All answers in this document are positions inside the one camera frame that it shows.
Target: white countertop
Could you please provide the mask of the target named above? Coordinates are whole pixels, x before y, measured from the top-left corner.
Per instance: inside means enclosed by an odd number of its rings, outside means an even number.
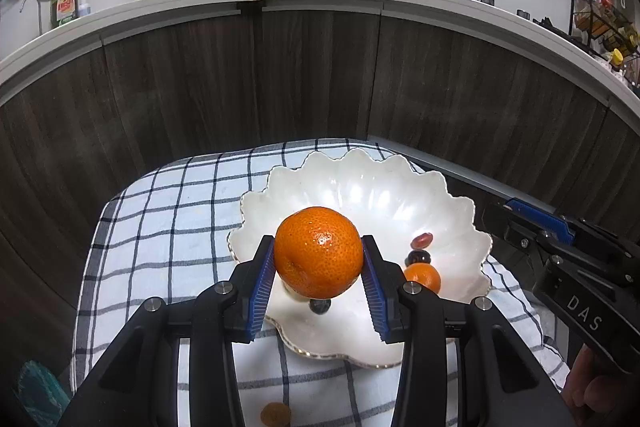
[[[235,3],[248,1],[260,0],[137,0],[92,13],[45,33],[0,61],[0,86],[30,64],[67,44],[75,43],[77,48],[78,43],[86,44],[92,38],[98,42],[94,48],[99,47],[99,40],[95,36],[110,26],[127,21],[131,22],[136,18],[144,18],[152,14],[188,7],[226,4],[235,10]],[[287,9],[287,5],[290,5],[292,9],[308,9],[308,6],[305,6],[307,0],[264,1],[267,1],[267,6],[274,4],[280,6],[281,9]],[[640,131],[640,100],[630,89],[576,46],[541,26],[510,12],[474,0],[320,0],[320,2],[325,6],[325,9],[370,10],[382,13],[382,15],[398,16],[449,27],[512,49],[553,70],[558,68],[555,63],[549,62],[548,58],[550,56],[562,58],[569,63],[568,66],[571,65],[574,70],[578,68],[586,74],[582,76],[588,78],[587,82],[584,78],[581,81],[576,81],[574,78],[569,78],[569,80],[594,94],[596,98],[612,107],[612,110],[619,113],[620,116],[626,117],[627,123]],[[490,38],[489,34],[499,36]]]

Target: checkered tablecloth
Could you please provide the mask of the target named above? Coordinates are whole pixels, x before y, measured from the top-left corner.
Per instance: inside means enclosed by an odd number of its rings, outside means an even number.
[[[89,252],[78,306],[71,388],[80,386],[127,319],[148,297],[167,303],[193,299],[226,280],[234,261],[226,245],[241,224],[240,198],[266,187],[274,166],[299,168],[320,150],[331,158],[359,147],[372,158],[392,155],[376,144],[323,139],[187,158],[143,176],[105,206]],[[418,172],[423,172],[414,165]],[[556,387],[568,368],[543,335],[537,312],[517,281],[494,258],[482,270],[489,297],[510,320]],[[178,364],[178,421],[189,420],[188,341]],[[447,426],[456,424],[457,381],[453,343],[448,344]],[[388,427],[398,391],[399,367],[362,369],[343,360],[310,360],[287,349],[265,322],[255,342],[234,344],[242,411],[248,427],[260,426],[269,402],[284,402],[292,426]]]

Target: green dish soap bottle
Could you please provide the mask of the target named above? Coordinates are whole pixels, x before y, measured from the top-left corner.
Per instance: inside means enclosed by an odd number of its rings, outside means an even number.
[[[57,28],[78,18],[78,0],[51,0],[51,27]]]

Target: bowl rim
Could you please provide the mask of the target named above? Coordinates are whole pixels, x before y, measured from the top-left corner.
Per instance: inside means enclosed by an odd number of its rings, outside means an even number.
[[[412,173],[415,174],[416,176],[423,176],[425,174],[428,174],[429,172],[436,172],[437,174],[439,174],[445,182],[445,190],[447,192],[447,194],[451,197],[451,198],[461,198],[461,199],[465,199],[470,201],[471,206],[473,208],[473,213],[472,213],[472,220],[471,220],[471,226],[473,227],[474,230],[476,230],[477,232],[481,232],[486,234],[489,237],[489,250],[487,252],[487,254],[482,258],[480,264],[479,264],[479,271],[482,275],[482,277],[484,277],[484,279],[486,279],[486,281],[489,283],[488,284],[488,288],[487,291],[484,295],[484,297],[486,297],[489,292],[491,291],[491,278],[485,274],[482,271],[482,264],[485,263],[485,261],[487,260],[487,258],[489,257],[489,255],[491,254],[492,248],[494,247],[494,238],[491,236],[491,234],[486,233],[486,232],[482,232],[481,230],[476,229],[476,226],[474,224],[474,219],[476,217],[476,202],[469,198],[468,196],[453,196],[450,192],[449,192],[449,187],[447,186],[447,179],[444,177],[444,175],[442,174],[442,172],[440,171],[425,171],[425,172],[417,172],[415,171],[412,166],[411,163],[409,162],[409,160],[407,158],[405,158],[405,156],[403,156],[402,154],[392,151],[392,155],[384,158],[383,160],[376,160],[375,158],[372,158],[372,156],[369,155],[369,153],[362,149],[361,147],[353,147],[350,148],[343,156],[339,157],[339,158],[331,158],[330,156],[326,155],[323,151],[311,151],[309,152],[304,161],[302,162],[302,165],[300,167],[296,167],[296,168],[291,168],[291,167],[286,167],[284,165],[274,165],[271,169],[269,169],[269,174],[267,174],[267,183],[265,188],[263,188],[263,190],[247,190],[246,192],[244,192],[242,194],[242,196],[240,196],[240,216],[242,218],[242,224],[240,225],[240,227],[237,227],[236,229],[232,229],[229,230],[228,234],[226,235],[226,247],[228,248],[229,252],[231,253],[231,257],[233,258],[234,262],[236,263],[236,266],[238,264],[241,263],[241,261],[238,259],[238,256],[236,255],[236,252],[234,251],[233,247],[231,246],[231,235],[234,232],[239,232],[239,230],[241,230],[242,228],[244,228],[244,224],[245,224],[245,219],[244,219],[244,197],[245,195],[249,194],[250,192],[256,192],[258,194],[265,192],[268,188],[269,188],[269,183],[271,180],[271,173],[273,172],[274,169],[288,169],[290,171],[298,171],[302,168],[304,168],[304,166],[306,165],[306,162],[308,161],[309,157],[313,154],[319,153],[322,156],[325,156],[325,158],[328,158],[329,160],[333,161],[333,162],[337,162],[340,160],[343,160],[348,154],[350,154],[351,152],[358,150],[361,151],[362,153],[366,154],[367,157],[370,158],[370,160],[374,161],[374,162],[378,162],[378,163],[382,163],[387,161],[390,158],[393,158],[395,156],[399,156],[406,164],[407,166],[411,169]],[[301,355],[302,357],[308,358],[308,359],[314,359],[314,360],[346,360],[347,362],[353,363],[354,365],[357,365],[358,367],[362,367],[364,369],[391,369],[393,367],[398,367],[399,365],[402,364],[402,360],[400,360],[399,362],[395,362],[395,363],[387,363],[387,364],[372,364],[369,362],[363,362],[362,360],[358,360],[354,357],[352,357],[351,355],[347,355],[345,353],[332,353],[330,355],[319,355],[317,353],[312,353],[310,351],[307,351],[306,349],[301,349],[300,347],[296,346],[296,344],[294,344],[289,337],[287,337],[287,334],[285,333],[282,325],[273,317],[270,317],[269,315],[265,314],[264,316],[265,320],[269,321],[270,324],[272,324],[275,329],[277,330],[278,334],[280,335],[280,337],[282,338],[282,342],[289,347],[290,350],[292,350],[293,352],[297,353],[298,355]],[[449,342],[453,342],[454,339],[446,339],[447,340],[447,344]]]

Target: scalloped bowl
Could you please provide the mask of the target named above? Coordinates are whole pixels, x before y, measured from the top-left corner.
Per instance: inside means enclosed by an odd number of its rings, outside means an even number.
[[[274,167],[265,190],[242,196],[242,227],[228,236],[236,261],[250,261],[263,235],[275,235],[286,217],[309,206],[327,206],[351,219],[360,235],[373,235],[385,260],[402,269],[412,239],[431,232],[428,250],[442,277],[440,297],[468,303],[489,291],[480,266],[492,239],[473,225],[474,202],[451,196],[439,172],[418,174],[404,156],[375,161],[361,149],[338,160],[312,152],[300,169]],[[362,279],[332,299],[326,314],[316,315],[276,274],[266,318],[290,349],[306,357],[379,368],[402,361],[402,344],[382,343],[373,330]]]

